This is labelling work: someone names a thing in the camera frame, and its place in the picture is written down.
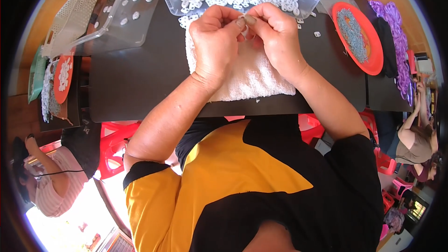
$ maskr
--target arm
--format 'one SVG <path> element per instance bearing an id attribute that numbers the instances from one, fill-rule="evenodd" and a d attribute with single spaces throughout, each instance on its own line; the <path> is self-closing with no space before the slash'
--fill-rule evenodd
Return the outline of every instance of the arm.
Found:
<path id="1" fill-rule="evenodd" d="M 300 53 L 294 18 L 270 3 L 257 5 L 247 14 L 247 38 L 255 37 L 255 44 L 264 45 L 272 66 L 299 90 L 328 134 L 334 140 L 356 134 L 369 138 L 369 132 L 355 108 L 306 63 Z"/>
<path id="2" fill-rule="evenodd" d="M 415 120 L 415 117 L 420 111 L 421 97 L 419 93 L 414 97 L 414 103 L 414 111 L 411 113 L 411 115 L 409 115 L 409 117 L 398 130 L 398 138 L 409 150 L 411 150 L 415 142 L 415 133 L 411 130 L 411 126 Z"/>
<path id="3" fill-rule="evenodd" d="M 414 79 L 414 81 L 417 83 L 417 91 L 420 92 L 422 101 L 420 101 L 420 126 L 427 126 L 429 125 L 429 119 L 427 114 L 427 107 L 426 107 L 426 88 L 423 82 L 417 82 L 417 79 Z"/>
<path id="4" fill-rule="evenodd" d="M 222 86 L 238 54 L 244 19 L 240 12 L 212 6 L 189 28 L 196 49 L 196 70 L 143 120 L 124 155 L 129 172 L 138 161 L 163 163 L 199 111 Z"/>
<path id="5" fill-rule="evenodd" d="M 54 160 L 52 160 L 49 156 L 47 156 L 40 150 L 34 137 L 25 138 L 25 147 L 31 155 L 35 156 L 36 159 L 40 163 L 42 163 L 42 165 L 47 170 L 47 173 L 62 171 L 62 169 L 54 162 Z M 66 173 L 54 174 L 50 175 L 50 179 L 52 180 L 55 192 L 61 198 L 64 198 L 70 186 L 68 175 Z"/>

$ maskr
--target black sleeve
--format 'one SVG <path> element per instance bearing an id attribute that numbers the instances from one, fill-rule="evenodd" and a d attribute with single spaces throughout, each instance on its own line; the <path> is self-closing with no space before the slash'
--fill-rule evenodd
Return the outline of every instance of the black sleeve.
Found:
<path id="1" fill-rule="evenodd" d="M 325 159 L 350 192 L 361 198 L 370 207 L 370 212 L 383 219 L 381 184 L 371 141 L 360 134 L 340 139 Z"/>
<path id="2" fill-rule="evenodd" d="M 136 181 L 139 178 L 147 175 L 162 171 L 169 168 L 167 164 L 161 164 L 155 161 L 139 161 L 132 165 L 129 172 L 126 174 L 123 180 L 123 189 L 126 189 L 129 184 Z"/>

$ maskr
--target table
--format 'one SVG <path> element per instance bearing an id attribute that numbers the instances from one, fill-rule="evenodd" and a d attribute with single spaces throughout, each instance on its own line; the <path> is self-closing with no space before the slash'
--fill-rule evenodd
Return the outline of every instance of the table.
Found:
<path id="1" fill-rule="evenodd" d="M 67 117 L 72 122 L 73 126 L 67 120 L 59 119 L 53 116 L 53 120 L 44 122 L 42 118 L 42 102 L 41 98 L 38 98 L 39 107 L 39 125 L 41 132 L 48 132 L 59 130 L 62 128 L 81 126 L 81 105 L 80 105 L 80 86 L 79 79 L 81 76 L 81 60 L 82 57 L 73 57 L 73 74 L 70 83 L 69 93 L 67 95 Z"/>
<path id="2" fill-rule="evenodd" d="M 378 20 L 375 11 L 371 8 L 367 0 L 354 0 L 359 9 L 370 22 Z M 409 103 L 401 98 L 400 91 L 392 78 L 388 78 L 384 73 L 377 76 L 366 74 L 367 83 L 367 105 L 372 110 L 412 112 L 413 108 Z"/>
<path id="3" fill-rule="evenodd" d="M 366 107 L 364 72 L 344 54 L 333 21 L 326 14 L 309 17 L 299 33 L 303 56 L 358 111 Z M 95 122 L 143 119 L 189 74 L 185 30 L 164 0 L 159 0 L 141 47 L 93 54 L 89 106 Z M 301 94 L 207 103 L 199 117 L 312 113 Z"/>

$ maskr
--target black cord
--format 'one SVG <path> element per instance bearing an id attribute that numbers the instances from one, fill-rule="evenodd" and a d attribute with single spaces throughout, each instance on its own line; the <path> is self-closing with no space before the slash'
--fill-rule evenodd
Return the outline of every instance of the black cord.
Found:
<path id="1" fill-rule="evenodd" d="M 54 172 L 54 173 L 47 173 L 47 174 L 42 174 L 42 175 L 32 175 L 32 176 L 34 176 L 34 177 L 41 177 L 41 176 L 59 174 L 59 173 L 64 173 L 64 172 L 81 172 L 81 171 L 84 171 L 84 170 L 80 170 L 80 171 L 59 171 L 59 172 Z"/>

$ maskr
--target window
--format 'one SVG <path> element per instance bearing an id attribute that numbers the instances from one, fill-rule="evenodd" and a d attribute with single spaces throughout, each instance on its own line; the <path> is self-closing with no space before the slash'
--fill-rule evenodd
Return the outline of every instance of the window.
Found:
<path id="1" fill-rule="evenodd" d="M 411 211 L 411 214 L 413 216 L 415 216 L 418 220 L 420 220 L 420 218 L 422 217 L 423 213 L 426 210 L 426 207 L 423 206 L 421 203 L 419 203 L 418 201 L 415 202 L 415 209 L 413 209 Z"/>

